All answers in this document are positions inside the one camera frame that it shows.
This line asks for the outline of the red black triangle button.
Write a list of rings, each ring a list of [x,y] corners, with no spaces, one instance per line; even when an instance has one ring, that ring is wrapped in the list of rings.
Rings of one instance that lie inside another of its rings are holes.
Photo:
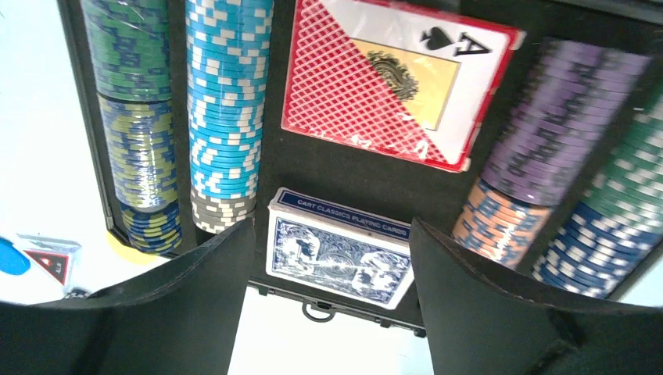
[[[68,293],[74,289],[73,269],[82,249],[76,241],[32,234],[18,234],[25,244],[23,253],[41,267]]]

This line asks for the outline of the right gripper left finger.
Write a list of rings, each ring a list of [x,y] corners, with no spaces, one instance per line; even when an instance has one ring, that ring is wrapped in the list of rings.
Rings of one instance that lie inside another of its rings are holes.
[[[2,303],[2,373],[225,374],[255,244],[247,219],[87,298]]]

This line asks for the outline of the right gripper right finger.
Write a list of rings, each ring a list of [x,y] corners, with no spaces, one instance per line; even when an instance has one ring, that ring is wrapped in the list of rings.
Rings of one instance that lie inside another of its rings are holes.
[[[437,374],[659,374],[662,311],[574,294],[420,219],[410,252]]]

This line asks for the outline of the red playing card deck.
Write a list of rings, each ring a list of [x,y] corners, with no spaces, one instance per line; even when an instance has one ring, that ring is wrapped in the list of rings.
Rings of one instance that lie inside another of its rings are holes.
[[[396,1],[298,1],[284,130],[452,173],[470,165],[514,27]]]

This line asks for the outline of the blue playing card deck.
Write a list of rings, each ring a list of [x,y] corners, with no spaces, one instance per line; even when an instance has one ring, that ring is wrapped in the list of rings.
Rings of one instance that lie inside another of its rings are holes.
[[[268,275],[387,310],[412,285],[410,224],[286,187],[268,209]]]

